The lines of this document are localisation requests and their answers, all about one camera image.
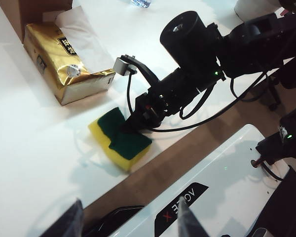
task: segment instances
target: robotic arm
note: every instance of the robotic arm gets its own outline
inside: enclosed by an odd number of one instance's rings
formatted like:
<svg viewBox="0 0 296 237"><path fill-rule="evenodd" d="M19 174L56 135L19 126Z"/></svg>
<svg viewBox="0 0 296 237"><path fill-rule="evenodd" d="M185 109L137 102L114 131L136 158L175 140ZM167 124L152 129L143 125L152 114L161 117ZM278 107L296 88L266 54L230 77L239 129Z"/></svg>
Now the robotic arm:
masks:
<svg viewBox="0 0 296 237"><path fill-rule="evenodd" d="M296 58L296 14L277 19L269 14L245 22L223 37L214 23L205 27L195 11L175 17L162 31L161 44L178 63L163 80L143 63L128 55L117 58L114 70L121 75L142 73L150 88L136 98L135 110L122 130L134 132L159 127L166 116L180 112L189 118L203 105L218 80L283 67ZM206 90L185 117L184 108Z"/></svg>

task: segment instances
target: white tissue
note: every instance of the white tissue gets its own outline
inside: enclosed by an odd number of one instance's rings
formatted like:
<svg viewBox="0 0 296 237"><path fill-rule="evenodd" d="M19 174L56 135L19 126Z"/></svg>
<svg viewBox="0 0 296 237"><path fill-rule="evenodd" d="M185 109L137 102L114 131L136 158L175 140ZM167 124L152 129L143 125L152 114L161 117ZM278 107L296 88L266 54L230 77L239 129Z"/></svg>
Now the white tissue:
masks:
<svg viewBox="0 0 296 237"><path fill-rule="evenodd" d="M113 58L98 40L81 6L59 14L55 24L64 33L89 73L113 67Z"/></svg>

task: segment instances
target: water bottle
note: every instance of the water bottle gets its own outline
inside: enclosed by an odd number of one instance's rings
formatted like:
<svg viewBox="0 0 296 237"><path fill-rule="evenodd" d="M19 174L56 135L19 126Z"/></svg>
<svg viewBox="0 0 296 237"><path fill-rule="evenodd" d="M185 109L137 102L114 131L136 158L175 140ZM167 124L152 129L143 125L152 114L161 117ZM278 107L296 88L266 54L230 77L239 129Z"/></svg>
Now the water bottle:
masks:
<svg viewBox="0 0 296 237"><path fill-rule="evenodd" d="M151 0L130 0L136 6L147 8L150 6Z"/></svg>

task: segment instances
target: white sticker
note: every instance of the white sticker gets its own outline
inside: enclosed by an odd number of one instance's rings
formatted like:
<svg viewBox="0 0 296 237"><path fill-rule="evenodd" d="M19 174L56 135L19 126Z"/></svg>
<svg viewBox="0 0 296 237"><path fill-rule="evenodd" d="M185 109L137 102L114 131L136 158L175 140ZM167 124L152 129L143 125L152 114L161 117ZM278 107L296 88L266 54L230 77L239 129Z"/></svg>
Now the white sticker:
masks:
<svg viewBox="0 0 296 237"><path fill-rule="evenodd" d="M67 75L70 78L75 78L81 75L81 69L76 64L70 64L67 68Z"/></svg>

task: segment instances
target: black label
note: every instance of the black label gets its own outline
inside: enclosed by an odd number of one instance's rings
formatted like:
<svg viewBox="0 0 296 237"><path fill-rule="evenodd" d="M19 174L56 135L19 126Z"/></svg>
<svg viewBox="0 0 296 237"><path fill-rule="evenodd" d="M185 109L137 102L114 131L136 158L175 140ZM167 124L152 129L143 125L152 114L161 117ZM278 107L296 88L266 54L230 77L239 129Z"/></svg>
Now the black label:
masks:
<svg viewBox="0 0 296 237"><path fill-rule="evenodd" d="M187 205L191 206L207 189L207 186L199 183L192 183L184 189L157 214L154 220L154 236L159 237L177 219L180 197L184 197Z"/></svg>
<svg viewBox="0 0 296 237"><path fill-rule="evenodd" d="M67 40L66 37L58 38L58 41L69 55L71 55L71 56L77 55L74 48L71 46L71 44L69 43L69 41Z"/></svg>

